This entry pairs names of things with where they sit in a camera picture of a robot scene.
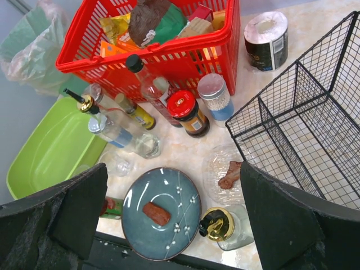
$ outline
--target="green plastic tray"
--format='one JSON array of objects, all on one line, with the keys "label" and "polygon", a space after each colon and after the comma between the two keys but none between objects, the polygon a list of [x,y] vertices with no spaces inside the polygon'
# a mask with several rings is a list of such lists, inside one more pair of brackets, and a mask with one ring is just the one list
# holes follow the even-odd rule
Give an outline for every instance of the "green plastic tray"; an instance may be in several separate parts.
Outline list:
[{"label": "green plastic tray", "polygon": [[58,100],[35,128],[7,173],[16,199],[51,187],[92,167],[106,142],[88,131],[90,116],[70,97]]}]

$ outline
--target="black wire basket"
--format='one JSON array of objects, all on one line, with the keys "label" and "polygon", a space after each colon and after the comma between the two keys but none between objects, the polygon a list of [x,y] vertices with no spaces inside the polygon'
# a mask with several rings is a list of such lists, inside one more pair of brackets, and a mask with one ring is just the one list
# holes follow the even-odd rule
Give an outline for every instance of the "black wire basket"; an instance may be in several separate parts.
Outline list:
[{"label": "black wire basket", "polygon": [[349,14],[226,122],[244,160],[353,209],[360,208],[359,22],[359,12]]}]

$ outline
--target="paper towel roll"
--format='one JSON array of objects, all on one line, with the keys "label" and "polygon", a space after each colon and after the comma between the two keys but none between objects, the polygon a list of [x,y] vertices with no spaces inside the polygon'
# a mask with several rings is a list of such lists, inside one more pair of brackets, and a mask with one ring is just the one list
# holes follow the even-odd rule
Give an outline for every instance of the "paper towel roll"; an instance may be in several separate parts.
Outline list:
[{"label": "paper towel roll", "polygon": [[287,59],[287,18],[281,12],[265,12],[245,26],[249,62],[261,71],[275,70]]}]

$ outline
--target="dark plate rim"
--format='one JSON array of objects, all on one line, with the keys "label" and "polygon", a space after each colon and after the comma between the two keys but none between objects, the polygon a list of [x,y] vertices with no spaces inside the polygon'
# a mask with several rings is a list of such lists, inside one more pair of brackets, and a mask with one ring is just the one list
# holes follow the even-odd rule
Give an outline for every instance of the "dark plate rim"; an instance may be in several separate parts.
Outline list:
[{"label": "dark plate rim", "polygon": [[[131,184],[129,190],[126,192],[125,198],[128,196],[129,191],[132,189],[132,187],[135,185],[135,183],[136,183],[137,181],[139,181],[139,179],[140,179],[141,177],[143,177],[146,173],[149,173],[149,172],[151,172],[151,171],[153,171],[153,170],[160,170],[160,169],[171,169],[171,170],[176,170],[176,171],[178,171],[178,172],[181,172],[181,173],[182,173],[183,175],[185,175],[185,176],[187,177],[187,179],[189,179],[190,182],[193,184],[193,186],[194,186],[194,188],[195,188],[195,190],[196,190],[196,192],[197,192],[197,194],[198,194],[199,201],[200,201],[200,215],[199,215],[199,221],[198,221],[198,223],[200,223],[201,213],[202,213],[202,207],[201,207],[201,204],[202,204],[202,203],[201,203],[201,199],[200,199],[200,193],[199,193],[199,191],[198,191],[195,183],[193,182],[193,180],[192,180],[186,173],[182,172],[182,171],[179,170],[179,169],[175,169],[175,168],[172,168],[172,167],[157,167],[157,168],[154,168],[154,169],[151,169],[151,170],[148,170],[148,171],[144,172],[143,174],[141,174],[141,175],[134,181],[134,183]],[[192,239],[190,240],[190,242],[189,242],[181,251],[179,251],[179,252],[176,253],[175,255],[173,255],[173,256],[171,256],[171,257],[168,257],[168,258],[166,258],[166,259],[159,259],[159,260],[157,260],[157,259],[147,258],[147,257],[143,256],[142,254],[140,254],[136,249],[134,249],[134,247],[131,245],[130,241],[128,240],[128,238],[127,238],[127,236],[126,236],[126,233],[125,233],[125,230],[124,230],[124,226],[123,226],[123,218],[121,218],[121,227],[122,227],[122,229],[123,229],[125,239],[128,241],[129,246],[131,247],[131,249],[132,249],[137,255],[139,255],[140,257],[142,257],[142,258],[144,258],[144,259],[147,259],[147,260],[151,260],[151,261],[153,261],[153,262],[161,262],[161,261],[170,260],[170,259],[176,257],[177,255],[179,255],[180,253],[182,253],[184,250],[186,250],[186,249],[190,246],[190,244],[193,242],[193,240],[194,240],[194,238],[195,238],[195,236],[196,236],[196,234],[197,234],[197,229],[196,229],[196,231],[195,231],[195,233],[193,234],[193,237],[192,237]]]}]

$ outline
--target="trash bag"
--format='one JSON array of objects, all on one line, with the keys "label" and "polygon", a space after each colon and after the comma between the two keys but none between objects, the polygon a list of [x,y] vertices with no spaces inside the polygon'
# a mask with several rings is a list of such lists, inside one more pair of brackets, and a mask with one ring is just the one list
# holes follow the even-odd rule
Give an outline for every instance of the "trash bag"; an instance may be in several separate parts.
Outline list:
[{"label": "trash bag", "polygon": [[70,79],[70,74],[55,67],[68,27],[69,19],[60,6],[40,0],[0,45],[6,78],[58,96],[61,85]]}]

